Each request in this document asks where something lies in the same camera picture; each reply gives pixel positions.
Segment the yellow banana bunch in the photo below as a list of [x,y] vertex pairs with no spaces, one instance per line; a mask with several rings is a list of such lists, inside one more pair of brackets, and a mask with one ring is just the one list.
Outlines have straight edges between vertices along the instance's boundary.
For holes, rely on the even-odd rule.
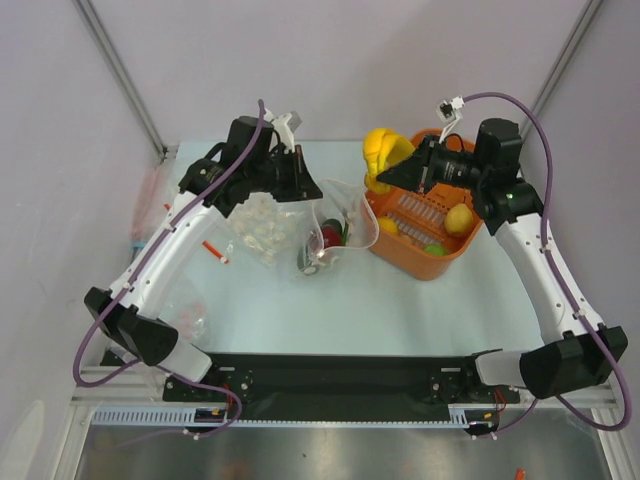
[[379,195],[388,193],[391,187],[379,182],[377,176],[410,157],[414,151],[414,145],[393,129],[376,128],[368,132],[362,144],[367,189]]

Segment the dark red apple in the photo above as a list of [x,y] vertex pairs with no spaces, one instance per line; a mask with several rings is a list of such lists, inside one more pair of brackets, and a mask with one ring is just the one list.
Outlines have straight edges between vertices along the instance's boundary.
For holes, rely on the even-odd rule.
[[331,225],[321,228],[323,246],[325,248],[338,247],[343,245],[342,232]]

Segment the oval dark green avocado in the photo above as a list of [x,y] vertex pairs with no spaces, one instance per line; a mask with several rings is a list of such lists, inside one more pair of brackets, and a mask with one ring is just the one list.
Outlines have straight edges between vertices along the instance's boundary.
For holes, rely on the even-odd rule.
[[332,229],[334,229],[336,231],[341,231],[342,230],[342,223],[339,220],[335,219],[335,218],[329,218],[329,219],[326,219],[322,223],[321,227],[322,228],[331,227]]

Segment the green chili pepper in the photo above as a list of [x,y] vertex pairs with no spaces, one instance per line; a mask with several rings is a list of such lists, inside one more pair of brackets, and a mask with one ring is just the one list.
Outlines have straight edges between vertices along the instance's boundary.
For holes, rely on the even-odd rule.
[[348,221],[348,219],[345,220],[344,222],[344,226],[342,229],[342,234],[341,234],[341,242],[342,242],[342,246],[346,246],[349,240],[349,233],[350,233],[350,222]]

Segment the orange plastic basket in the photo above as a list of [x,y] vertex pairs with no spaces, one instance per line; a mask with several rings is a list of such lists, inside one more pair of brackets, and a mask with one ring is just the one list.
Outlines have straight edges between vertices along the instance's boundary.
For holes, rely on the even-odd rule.
[[[438,137],[439,129],[424,129],[408,139],[414,147],[427,135]],[[370,251],[393,266],[421,281],[434,280],[449,268],[450,264],[470,245],[482,221],[473,213],[474,227],[462,238],[447,234],[444,220],[448,211],[459,203],[472,207],[471,192],[467,189],[437,184],[426,194],[416,194],[391,187],[391,190],[379,195],[366,190],[366,199],[376,217],[393,219],[399,229],[399,235],[385,231],[379,233],[378,240]],[[441,244],[447,256],[433,256],[425,253],[428,244]]]

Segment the clear dotted zip bag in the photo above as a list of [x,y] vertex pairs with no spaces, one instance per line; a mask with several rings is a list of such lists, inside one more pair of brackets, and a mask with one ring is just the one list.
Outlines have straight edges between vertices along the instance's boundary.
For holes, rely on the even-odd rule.
[[298,270],[306,276],[330,269],[349,251],[370,248],[379,237],[363,186],[324,179],[319,187],[323,197],[311,202],[310,227],[297,256]]

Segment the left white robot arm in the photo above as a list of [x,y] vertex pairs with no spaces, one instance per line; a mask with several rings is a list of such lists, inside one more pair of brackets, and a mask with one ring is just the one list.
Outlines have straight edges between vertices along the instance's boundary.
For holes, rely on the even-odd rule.
[[184,377],[199,400],[218,393],[220,376],[208,354],[160,319],[165,296],[193,252],[252,194],[278,203],[321,198],[294,140],[300,123],[295,112],[236,118],[226,141],[187,168],[161,226],[127,270],[109,288],[93,287],[85,295],[94,330],[135,361]]

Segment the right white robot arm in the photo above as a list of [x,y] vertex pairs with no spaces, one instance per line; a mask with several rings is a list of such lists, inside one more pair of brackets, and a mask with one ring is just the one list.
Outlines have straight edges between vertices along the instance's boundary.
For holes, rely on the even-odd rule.
[[600,385],[613,372],[602,350],[618,360],[628,346],[623,329],[606,326],[584,300],[563,259],[548,260],[554,242],[542,201],[518,175],[521,148],[516,123],[490,118],[480,124],[473,151],[454,151],[427,135],[376,177],[416,194],[441,185],[469,190],[475,213],[507,253],[533,305],[543,346],[478,355],[476,367],[461,376],[473,401],[486,400],[497,385],[524,387],[537,399]]

